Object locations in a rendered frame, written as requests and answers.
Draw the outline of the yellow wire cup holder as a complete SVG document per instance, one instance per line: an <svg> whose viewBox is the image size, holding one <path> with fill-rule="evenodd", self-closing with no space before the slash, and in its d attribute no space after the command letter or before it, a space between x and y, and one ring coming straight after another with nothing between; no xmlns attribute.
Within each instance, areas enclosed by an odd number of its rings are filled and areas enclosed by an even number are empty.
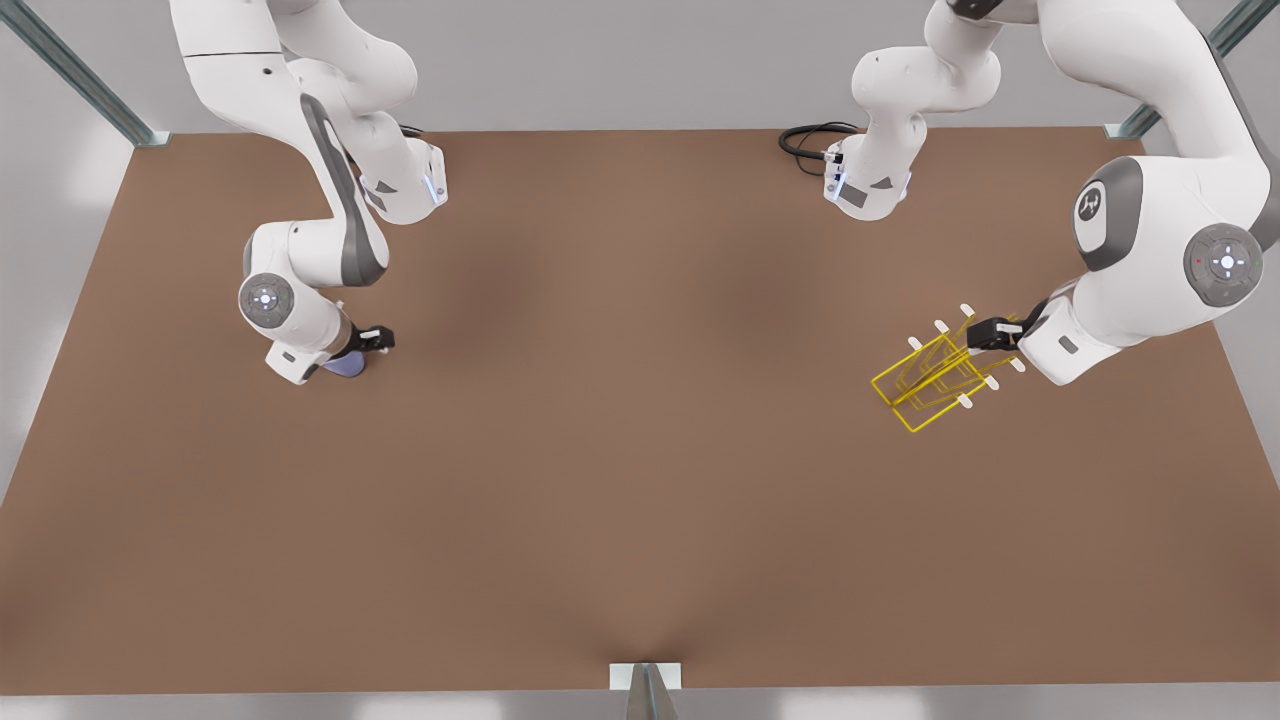
<svg viewBox="0 0 1280 720"><path fill-rule="evenodd" d="M910 337L911 352L870 378L876 395L911 433L956 407L972 409L982 391L1000 389L996 374L1001 366L1019 373L1027 369L1016 351L969 350L966 328L986 319L969 304L961 304L960 311L963 323L951 327L937 320L934 337Z"/></svg>

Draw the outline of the silver frame post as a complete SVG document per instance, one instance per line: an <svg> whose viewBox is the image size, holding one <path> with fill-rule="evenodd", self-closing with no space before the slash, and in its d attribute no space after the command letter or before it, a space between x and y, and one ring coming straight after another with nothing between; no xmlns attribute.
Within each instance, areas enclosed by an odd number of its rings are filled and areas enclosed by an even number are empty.
<svg viewBox="0 0 1280 720"><path fill-rule="evenodd" d="M680 720L671 691L682 687L678 662L609 665L609 688L627 692L625 720Z"/></svg>
<svg viewBox="0 0 1280 720"><path fill-rule="evenodd" d="M166 147L172 135L142 120L24 0L0 0L0 22L136 147Z"/></svg>
<svg viewBox="0 0 1280 720"><path fill-rule="evenodd" d="M1108 69L1098 53L1084 63L1085 77L1140 102L1124 122L1103 128L1108 138L1142 138L1165 120L1178 146L1196 158L1230 152L1244 142L1243 111L1222 74L1225 51L1235 47L1262 20L1280 12L1280 0L1231 0L1229 12L1201 33L1175 1L1116 0L1108 14L1117 20L1103 38L1125 38L1120 67Z"/></svg>

